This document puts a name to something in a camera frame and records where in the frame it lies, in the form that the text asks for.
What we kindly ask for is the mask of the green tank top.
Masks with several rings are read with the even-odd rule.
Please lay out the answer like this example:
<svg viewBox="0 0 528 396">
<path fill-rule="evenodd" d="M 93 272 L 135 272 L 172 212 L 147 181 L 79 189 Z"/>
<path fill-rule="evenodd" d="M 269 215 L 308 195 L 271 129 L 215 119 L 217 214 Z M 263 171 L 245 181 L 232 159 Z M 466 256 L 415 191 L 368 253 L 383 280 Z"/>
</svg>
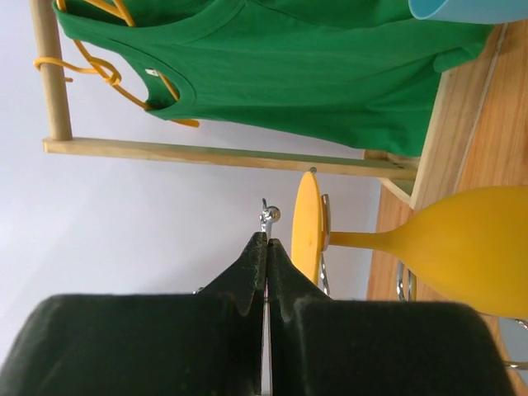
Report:
<svg viewBox="0 0 528 396">
<path fill-rule="evenodd" d="M 405 1 L 56 1 L 65 35 L 121 56 L 170 121 L 253 125 L 417 157 L 441 75 L 490 25 L 419 21 Z"/>
</svg>

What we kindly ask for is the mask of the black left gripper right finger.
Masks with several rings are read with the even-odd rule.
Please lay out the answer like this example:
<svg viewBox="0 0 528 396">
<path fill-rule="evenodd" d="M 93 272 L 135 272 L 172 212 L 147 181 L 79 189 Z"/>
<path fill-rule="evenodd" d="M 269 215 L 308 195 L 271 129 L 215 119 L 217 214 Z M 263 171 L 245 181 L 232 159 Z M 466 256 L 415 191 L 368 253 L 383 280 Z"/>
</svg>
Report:
<svg viewBox="0 0 528 396">
<path fill-rule="evenodd" d="M 512 395 L 484 321 L 444 302 L 336 300 L 267 248 L 275 395 Z"/>
</svg>

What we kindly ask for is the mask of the blue plastic wine glass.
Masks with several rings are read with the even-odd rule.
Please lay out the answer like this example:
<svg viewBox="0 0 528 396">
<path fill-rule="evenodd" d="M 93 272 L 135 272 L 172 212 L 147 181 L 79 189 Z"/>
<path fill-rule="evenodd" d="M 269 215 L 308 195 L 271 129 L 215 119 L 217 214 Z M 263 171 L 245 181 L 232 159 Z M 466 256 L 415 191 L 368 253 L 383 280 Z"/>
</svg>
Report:
<svg viewBox="0 0 528 396">
<path fill-rule="evenodd" d="M 418 20 L 496 25 L 527 19 L 527 0 L 410 0 Z"/>
</svg>

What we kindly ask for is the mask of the wooden clothes rack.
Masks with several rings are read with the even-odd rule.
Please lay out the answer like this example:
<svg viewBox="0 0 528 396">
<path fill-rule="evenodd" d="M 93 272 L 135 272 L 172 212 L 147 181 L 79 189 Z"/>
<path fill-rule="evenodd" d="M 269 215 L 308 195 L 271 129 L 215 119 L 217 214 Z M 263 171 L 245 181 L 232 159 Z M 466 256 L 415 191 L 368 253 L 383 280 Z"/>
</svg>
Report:
<svg viewBox="0 0 528 396">
<path fill-rule="evenodd" d="M 32 1 L 37 65 L 45 94 L 49 138 L 47 153 L 152 161 L 203 163 L 288 171 L 376 177 L 404 204 L 422 210 L 455 193 L 477 129 L 508 24 L 497 26 L 473 62 L 441 77 L 427 137 L 418 160 L 368 150 L 362 159 L 273 153 L 243 149 L 76 138 L 73 136 L 59 30 L 52 3 Z"/>
</svg>

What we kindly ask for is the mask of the yellow clothes hanger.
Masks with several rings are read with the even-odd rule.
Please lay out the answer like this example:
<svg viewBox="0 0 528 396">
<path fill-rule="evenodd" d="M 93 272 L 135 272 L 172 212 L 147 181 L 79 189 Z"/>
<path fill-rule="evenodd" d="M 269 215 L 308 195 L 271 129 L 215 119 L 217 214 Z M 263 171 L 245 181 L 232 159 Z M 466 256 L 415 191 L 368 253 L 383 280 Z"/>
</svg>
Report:
<svg viewBox="0 0 528 396">
<path fill-rule="evenodd" d="M 55 5 L 61 12 L 67 11 L 67 1 L 64 0 L 57 0 L 54 1 Z M 88 3 L 92 5 L 93 7 L 99 8 L 103 12 L 110 14 L 114 17 L 117 17 L 118 19 L 121 19 L 125 22 L 125 24 L 128 27 L 136 27 L 136 23 L 131 16 L 128 7 L 125 5 L 124 1 L 121 0 L 115 0 L 115 1 L 102 1 L 102 0 L 87 0 L 83 1 L 85 3 Z M 100 75 L 101 78 L 110 86 L 112 86 L 120 95 L 123 97 L 126 97 L 129 101 L 132 101 L 135 105 L 140 106 L 144 110 L 150 110 L 150 106 L 144 102 L 132 95 L 130 92 L 126 91 L 121 85 L 121 74 L 119 71 L 109 62 L 107 62 L 104 59 L 100 59 L 97 57 L 92 56 L 86 49 L 86 47 L 83 45 L 83 43 L 79 40 L 73 40 L 73 43 L 78 48 L 79 52 L 85 58 L 85 60 L 89 63 L 91 68 L 79 68 L 77 66 L 74 66 L 70 63 L 64 62 L 62 59 L 48 57 L 48 56 L 41 56 L 35 59 L 33 62 L 34 67 L 40 71 L 42 65 L 44 64 L 50 64 L 54 66 L 59 66 L 60 68 L 72 70 L 77 73 L 82 74 L 97 74 Z M 180 99 L 180 95 L 176 88 L 172 85 L 171 82 L 167 79 L 166 76 L 164 76 L 162 73 L 160 73 L 157 70 L 154 70 L 155 77 L 158 77 L 163 82 L 164 86 L 168 90 L 168 92 L 171 94 L 172 98 L 178 102 Z M 200 122 L 198 120 L 192 120 L 192 119 L 186 119 L 186 120 L 172 120 L 172 122 L 177 123 L 179 125 L 185 125 L 192 128 L 198 128 L 200 126 Z"/>
</svg>

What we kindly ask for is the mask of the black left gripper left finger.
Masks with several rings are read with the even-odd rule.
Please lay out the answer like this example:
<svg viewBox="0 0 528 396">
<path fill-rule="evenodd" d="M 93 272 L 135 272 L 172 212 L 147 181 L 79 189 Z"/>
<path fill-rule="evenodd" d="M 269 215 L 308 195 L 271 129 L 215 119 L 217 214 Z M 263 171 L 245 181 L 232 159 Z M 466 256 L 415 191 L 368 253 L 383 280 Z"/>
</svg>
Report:
<svg viewBox="0 0 528 396">
<path fill-rule="evenodd" d="M 53 295 L 22 326 L 4 395 L 257 395 L 267 238 L 195 294 Z"/>
</svg>

